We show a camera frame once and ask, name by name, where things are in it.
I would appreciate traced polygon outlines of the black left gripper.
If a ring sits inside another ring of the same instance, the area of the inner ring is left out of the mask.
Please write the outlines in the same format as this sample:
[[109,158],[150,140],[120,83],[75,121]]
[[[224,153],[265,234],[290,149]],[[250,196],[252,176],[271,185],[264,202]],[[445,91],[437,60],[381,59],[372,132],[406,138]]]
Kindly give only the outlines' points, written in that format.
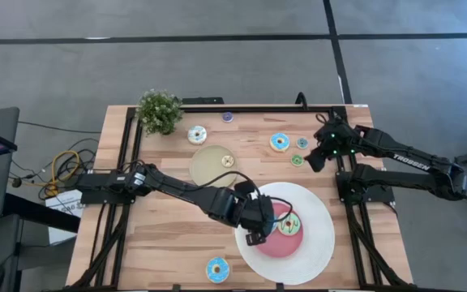
[[251,233],[247,234],[248,246],[266,242],[273,228],[274,211],[268,195],[263,195],[253,182],[238,182],[235,191],[240,195],[242,203],[240,226]]

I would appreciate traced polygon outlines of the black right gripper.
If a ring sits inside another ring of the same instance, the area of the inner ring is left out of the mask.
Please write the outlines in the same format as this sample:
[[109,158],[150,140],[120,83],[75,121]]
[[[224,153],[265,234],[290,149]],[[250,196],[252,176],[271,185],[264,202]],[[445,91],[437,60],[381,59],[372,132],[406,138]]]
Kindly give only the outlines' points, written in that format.
[[319,147],[311,150],[304,160],[314,172],[320,172],[326,159],[352,153],[357,139],[358,133],[343,120],[328,121],[317,131]]

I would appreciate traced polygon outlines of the large green iced donut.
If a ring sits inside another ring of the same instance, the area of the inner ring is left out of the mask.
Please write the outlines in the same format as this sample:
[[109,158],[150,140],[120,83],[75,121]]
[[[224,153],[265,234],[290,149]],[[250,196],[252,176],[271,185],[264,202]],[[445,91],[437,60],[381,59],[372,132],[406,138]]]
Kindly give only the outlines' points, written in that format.
[[277,229],[285,236],[294,236],[301,229],[301,220],[295,213],[282,213],[278,217]]

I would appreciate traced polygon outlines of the large white iced donut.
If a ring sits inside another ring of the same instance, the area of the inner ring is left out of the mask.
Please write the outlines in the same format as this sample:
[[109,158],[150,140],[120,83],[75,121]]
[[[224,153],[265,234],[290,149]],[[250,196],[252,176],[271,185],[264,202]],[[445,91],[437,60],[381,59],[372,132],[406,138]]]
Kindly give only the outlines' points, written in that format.
[[205,127],[196,125],[192,126],[187,132],[187,139],[193,145],[203,144],[208,137],[208,133]]

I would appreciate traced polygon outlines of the pink round plate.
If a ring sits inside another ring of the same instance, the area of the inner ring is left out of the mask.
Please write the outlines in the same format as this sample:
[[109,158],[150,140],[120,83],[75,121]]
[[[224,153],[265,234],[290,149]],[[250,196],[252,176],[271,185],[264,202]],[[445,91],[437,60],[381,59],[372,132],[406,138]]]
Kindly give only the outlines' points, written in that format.
[[[289,206],[283,203],[278,203],[274,201],[272,203],[274,214],[278,217],[282,213],[289,212]],[[303,224],[300,231],[294,236],[285,236],[279,232],[276,228],[275,231],[266,237],[266,242],[260,245],[257,245],[255,248],[266,256],[272,258],[285,258],[291,256],[302,244],[304,236]]]

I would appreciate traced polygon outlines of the white round woven placemat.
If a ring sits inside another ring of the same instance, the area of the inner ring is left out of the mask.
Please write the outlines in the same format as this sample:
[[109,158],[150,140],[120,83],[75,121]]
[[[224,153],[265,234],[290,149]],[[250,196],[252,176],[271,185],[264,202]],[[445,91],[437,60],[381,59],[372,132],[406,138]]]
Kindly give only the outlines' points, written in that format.
[[238,250],[248,266],[261,277],[285,285],[301,285],[316,278],[327,266],[335,246],[331,216],[322,200],[305,187],[291,182],[272,182],[259,188],[278,203],[288,205],[301,218],[304,236],[290,256],[272,258],[246,243],[246,231],[235,230]]

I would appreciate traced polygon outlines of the beige small round plate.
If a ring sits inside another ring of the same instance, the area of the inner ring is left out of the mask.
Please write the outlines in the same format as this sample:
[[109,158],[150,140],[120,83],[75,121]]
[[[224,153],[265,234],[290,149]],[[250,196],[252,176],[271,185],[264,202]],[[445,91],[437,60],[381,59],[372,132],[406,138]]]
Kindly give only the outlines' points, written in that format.
[[[232,167],[226,168],[221,164],[223,156],[230,155],[235,159]],[[238,159],[228,148],[220,145],[209,145],[198,150],[191,158],[190,175],[196,185],[203,185],[229,171],[238,170]]]

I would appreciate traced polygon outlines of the flat black device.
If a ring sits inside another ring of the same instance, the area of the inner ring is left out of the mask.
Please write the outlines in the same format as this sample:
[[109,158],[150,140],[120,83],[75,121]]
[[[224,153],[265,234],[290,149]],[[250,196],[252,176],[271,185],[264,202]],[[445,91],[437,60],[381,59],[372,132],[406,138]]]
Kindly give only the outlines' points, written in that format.
[[225,102],[222,97],[193,97],[183,98],[184,105],[223,105]]

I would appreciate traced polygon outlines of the small green potted plant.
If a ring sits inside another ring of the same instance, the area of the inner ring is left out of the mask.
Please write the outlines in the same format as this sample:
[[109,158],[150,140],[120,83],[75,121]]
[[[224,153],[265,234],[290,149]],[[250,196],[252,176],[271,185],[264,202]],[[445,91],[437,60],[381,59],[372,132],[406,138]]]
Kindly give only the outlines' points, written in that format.
[[146,135],[170,135],[182,120],[182,101],[166,90],[150,89],[139,99],[135,116]]

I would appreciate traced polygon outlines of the dark blue beam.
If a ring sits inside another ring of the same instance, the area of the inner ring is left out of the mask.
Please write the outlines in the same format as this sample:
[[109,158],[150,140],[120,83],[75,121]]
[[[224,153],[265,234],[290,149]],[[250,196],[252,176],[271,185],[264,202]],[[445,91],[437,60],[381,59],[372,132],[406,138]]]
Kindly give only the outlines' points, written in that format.
[[4,215],[18,215],[25,221],[33,221],[37,224],[73,233],[77,233],[79,229],[79,217],[8,193],[5,195],[2,213]]

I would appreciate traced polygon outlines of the black aluminium table frame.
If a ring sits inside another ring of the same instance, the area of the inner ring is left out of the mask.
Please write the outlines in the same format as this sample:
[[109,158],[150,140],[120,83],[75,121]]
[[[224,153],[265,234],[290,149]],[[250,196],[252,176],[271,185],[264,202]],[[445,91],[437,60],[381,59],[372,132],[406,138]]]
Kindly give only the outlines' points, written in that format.
[[[270,137],[283,132],[292,139],[311,138],[319,129],[316,113],[331,115],[333,105],[239,105],[231,106],[232,122],[223,122],[226,105],[189,105],[172,135],[144,135],[133,119],[129,105],[111,105],[105,114],[96,154],[96,168],[114,168],[124,161],[141,159],[164,173],[187,180],[190,161],[197,147],[187,141],[189,127],[207,129],[207,144],[230,149],[242,175],[260,185],[296,183],[314,192],[332,217],[336,236],[328,266],[307,283],[310,289],[353,289],[361,283],[383,283],[365,251],[355,251],[345,206],[338,198],[335,175],[339,165],[330,161],[316,173],[307,165],[291,164],[297,152],[270,148]],[[212,287],[206,265],[215,257],[231,267],[223,283],[228,290],[274,289],[275,284],[255,273],[242,258],[234,231],[208,219],[195,206],[159,192],[139,198],[130,209],[117,287],[120,290],[184,290]]]

